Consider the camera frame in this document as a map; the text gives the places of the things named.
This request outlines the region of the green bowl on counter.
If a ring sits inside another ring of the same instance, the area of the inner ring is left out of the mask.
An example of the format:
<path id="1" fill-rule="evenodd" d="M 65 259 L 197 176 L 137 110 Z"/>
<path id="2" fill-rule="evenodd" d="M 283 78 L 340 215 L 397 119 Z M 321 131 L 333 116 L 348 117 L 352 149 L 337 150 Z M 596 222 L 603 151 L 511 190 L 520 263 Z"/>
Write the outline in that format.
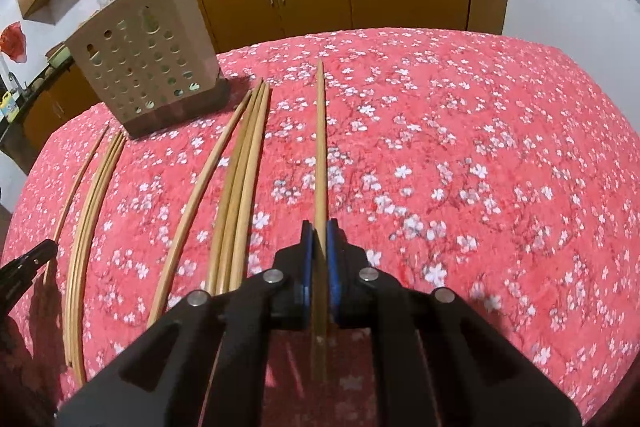
<path id="1" fill-rule="evenodd" d="M 50 49 L 46 57 L 51 67 L 59 68 L 70 58 L 70 49 L 64 43 L 60 43 L 55 48 Z"/>

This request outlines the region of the yellow detergent bottle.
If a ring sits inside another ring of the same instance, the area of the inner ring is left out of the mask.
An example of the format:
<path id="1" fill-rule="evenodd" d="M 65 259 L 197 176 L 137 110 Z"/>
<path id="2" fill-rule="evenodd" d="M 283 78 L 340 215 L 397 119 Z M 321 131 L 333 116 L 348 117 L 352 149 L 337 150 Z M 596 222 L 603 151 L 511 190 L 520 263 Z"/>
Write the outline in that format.
<path id="1" fill-rule="evenodd" d="M 20 108 L 18 107 L 16 100 L 11 92 L 6 92 L 2 95 L 1 103 L 0 103 L 0 112 L 3 118 L 6 118 L 7 121 L 14 121 L 17 116 Z"/>

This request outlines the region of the red floral tablecloth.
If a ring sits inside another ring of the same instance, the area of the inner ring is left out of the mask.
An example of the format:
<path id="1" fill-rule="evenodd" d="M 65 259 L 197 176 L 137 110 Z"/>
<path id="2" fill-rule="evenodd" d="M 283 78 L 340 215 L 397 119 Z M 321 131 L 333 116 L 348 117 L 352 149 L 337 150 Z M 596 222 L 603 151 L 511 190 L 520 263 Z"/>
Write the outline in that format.
<path id="1" fill-rule="evenodd" d="M 430 293 L 448 286 L 590 421 L 639 353 L 639 135 L 555 48 L 443 30 L 369 29 L 218 55 L 218 115 L 125 140 L 88 261 L 92 377 L 146 329 L 157 281 L 207 156 L 246 86 L 271 84 L 247 272 L 314 219 L 316 70 L 326 73 L 328 208 L 371 265 Z M 102 103 L 51 135 L 24 184 L 1 262 L 60 235 L 53 291 L 34 285 L 1 329 L 1 376 L 53 407 L 76 390 L 58 311 L 93 173 L 122 126 Z M 264 426 L 375 426 L 369 331 L 329 337 L 311 387 L 308 337 L 271 343 Z"/>

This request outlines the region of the beige perforated utensil holder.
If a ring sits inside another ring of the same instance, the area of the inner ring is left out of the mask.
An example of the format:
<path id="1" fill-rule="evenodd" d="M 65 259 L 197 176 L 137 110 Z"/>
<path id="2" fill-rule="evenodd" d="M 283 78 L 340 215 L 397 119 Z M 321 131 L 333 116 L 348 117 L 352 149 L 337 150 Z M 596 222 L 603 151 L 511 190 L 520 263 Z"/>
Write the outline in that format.
<path id="1" fill-rule="evenodd" d="M 196 0 L 114 0 L 65 45 L 134 139 L 218 112 L 230 98 Z"/>

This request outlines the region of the single curved wooden chopstick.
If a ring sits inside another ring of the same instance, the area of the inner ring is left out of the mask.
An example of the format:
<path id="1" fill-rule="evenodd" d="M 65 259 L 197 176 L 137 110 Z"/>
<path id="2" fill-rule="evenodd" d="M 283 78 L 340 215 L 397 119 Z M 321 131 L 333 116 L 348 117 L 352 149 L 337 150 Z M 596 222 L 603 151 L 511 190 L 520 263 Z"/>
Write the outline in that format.
<path id="1" fill-rule="evenodd" d="M 146 327 L 151 327 L 162 316 L 166 309 L 172 281 L 174 280 L 180 255 L 183 251 L 184 244 L 186 243 L 191 225 L 195 218 L 196 210 L 198 210 L 198 206 L 200 205 L 200 202 L 205 194 L 209 181 L 210 179 L 212 179 L 212 176 L 218 166 L 221 154 L 226 148 L 229 140 L 231 139 L 231 135 L 241 117 L 243 116 L 245 109 L 247 108 L 248 103 L 250 103 L 250 100 L 252 99 L 254 93 L 254 90 L 250 90 L 250 92 L 244 95 L 244 98 L 242 98 L 242 101 L 239 103 L 239 105 L 236 106 L 236 109 L 234 110 L 230 120 L 228 121 L 228 124 L 226 124 L 226 127 L 222 129 L 222 132 L 219 135 L 219 138 L 216 141 L 213 150 L 210 151 L 201 172 L 196 178 L 193 190 L 189 196 L 188 201 L 186 202 L 186 207 L 184 207 L 184 213 L 180 218 L 178 227 L 176 228 L 174 234 L 174 238 L 171 241 L 168 254 L 163 264 L 162 272 L 160 272 L 160 279 L 158 280 L 155 288 L 154 298 L 152 300 Z"/>

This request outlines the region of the red plastic bag on wall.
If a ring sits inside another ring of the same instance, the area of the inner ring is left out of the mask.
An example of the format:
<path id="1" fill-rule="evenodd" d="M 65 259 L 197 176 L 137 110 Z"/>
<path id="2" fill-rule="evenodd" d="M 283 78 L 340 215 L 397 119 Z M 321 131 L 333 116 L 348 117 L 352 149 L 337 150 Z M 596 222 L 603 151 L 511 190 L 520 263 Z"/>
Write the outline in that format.
<path id="1" fill-rule="evenodd" d="M 0 49 L 14 63 L 27 61 L 26 36 L 20 22 L 9 24 L 2 30 Z"/>

